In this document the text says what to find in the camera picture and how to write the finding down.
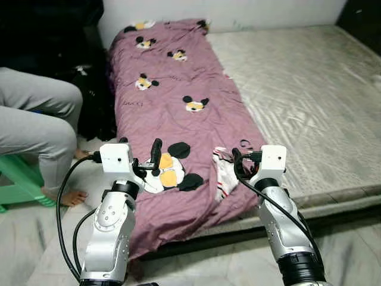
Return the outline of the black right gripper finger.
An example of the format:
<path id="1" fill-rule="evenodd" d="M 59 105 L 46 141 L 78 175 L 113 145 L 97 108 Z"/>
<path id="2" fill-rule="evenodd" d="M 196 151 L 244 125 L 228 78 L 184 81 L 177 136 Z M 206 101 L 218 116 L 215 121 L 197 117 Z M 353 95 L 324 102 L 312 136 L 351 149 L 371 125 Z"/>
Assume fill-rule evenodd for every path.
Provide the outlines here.
<path id="1" fill-rule="evenodd" d="M 245 179 L 245 169 L 242 160 L 244 156 L 237 148 L 232 149 L 232 157 L 233 157 L 233 170 L 236 175 L 237 180 Z"/>

